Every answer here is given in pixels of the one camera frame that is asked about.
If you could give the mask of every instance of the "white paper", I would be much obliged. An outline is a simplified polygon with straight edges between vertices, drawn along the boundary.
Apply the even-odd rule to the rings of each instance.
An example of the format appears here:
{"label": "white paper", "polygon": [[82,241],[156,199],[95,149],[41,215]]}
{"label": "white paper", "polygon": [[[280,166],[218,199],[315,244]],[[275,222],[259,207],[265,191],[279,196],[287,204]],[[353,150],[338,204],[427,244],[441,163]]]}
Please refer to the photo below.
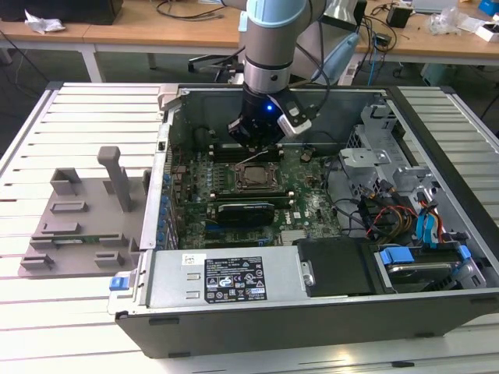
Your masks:
{"label": "white paper", "polygon": [[470,33],[475,33],[480,26],[485,24],[485,22],[486,21],[482,21],[481,19],[468,17],[458,25],[458,28],[464,31],[469,31]]}
{"label": "white paper", "polygon": [[24,21],[24,23],[28,25],[31,30],[39,34],[45,34],[45,32],[60,31],[65,29],[60,19],[38,18],[29,14],[25,9],[24,13],[26,14],[26,21]]}

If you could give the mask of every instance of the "open computer chassis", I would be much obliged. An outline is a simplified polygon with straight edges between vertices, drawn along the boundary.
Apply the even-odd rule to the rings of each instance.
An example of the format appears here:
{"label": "open computer chassis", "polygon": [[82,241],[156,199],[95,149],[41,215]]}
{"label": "open computer chassis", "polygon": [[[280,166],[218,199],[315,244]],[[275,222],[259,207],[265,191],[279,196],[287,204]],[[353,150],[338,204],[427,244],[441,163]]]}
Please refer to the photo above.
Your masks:
{"label": "open computer chassis", "polygon": [[499,230],[411,94],[333,89],[310,132],[251,158],[225,131],[241,88],[181,86],[117,324],[174,358],[432,337],[495,310]]}

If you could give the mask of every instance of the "cpu socket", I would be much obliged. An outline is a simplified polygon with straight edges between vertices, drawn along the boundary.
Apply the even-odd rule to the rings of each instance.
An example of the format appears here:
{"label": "cpu socket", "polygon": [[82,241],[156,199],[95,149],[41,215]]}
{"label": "cpu socket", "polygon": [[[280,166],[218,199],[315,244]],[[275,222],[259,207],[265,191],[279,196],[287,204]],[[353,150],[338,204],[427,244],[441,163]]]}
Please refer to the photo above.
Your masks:
{"label": "cpu socket", "polygon": [[273,164],[244,164],[234,167],[235,187],[240,191],[263,191],[278,189],[278,180]]}

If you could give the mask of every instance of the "warning label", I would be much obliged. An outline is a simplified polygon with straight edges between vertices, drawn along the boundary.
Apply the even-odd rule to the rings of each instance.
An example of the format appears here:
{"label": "warning label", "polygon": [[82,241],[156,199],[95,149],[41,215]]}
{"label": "warning label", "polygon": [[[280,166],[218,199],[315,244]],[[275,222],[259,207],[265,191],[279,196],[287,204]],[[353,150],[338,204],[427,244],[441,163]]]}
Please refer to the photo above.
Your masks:
{"label": "warning label", "polygon": [[210,303],[267,300],[261,257],[206,259],[204,299]]}

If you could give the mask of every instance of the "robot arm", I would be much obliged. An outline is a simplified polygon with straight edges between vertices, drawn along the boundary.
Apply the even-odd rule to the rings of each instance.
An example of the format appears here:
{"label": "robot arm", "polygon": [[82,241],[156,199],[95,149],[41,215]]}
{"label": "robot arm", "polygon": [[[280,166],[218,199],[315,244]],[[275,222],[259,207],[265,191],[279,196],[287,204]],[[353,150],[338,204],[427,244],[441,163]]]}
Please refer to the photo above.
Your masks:
{"label": "robot arm", "polygon": [[327,0],[221,0],[246,5],[246,63],[240,116],[228,126],[239,144],[261,150],[312,125],[317,108],[303,107],[288,88],[296,41],[327,8]]}

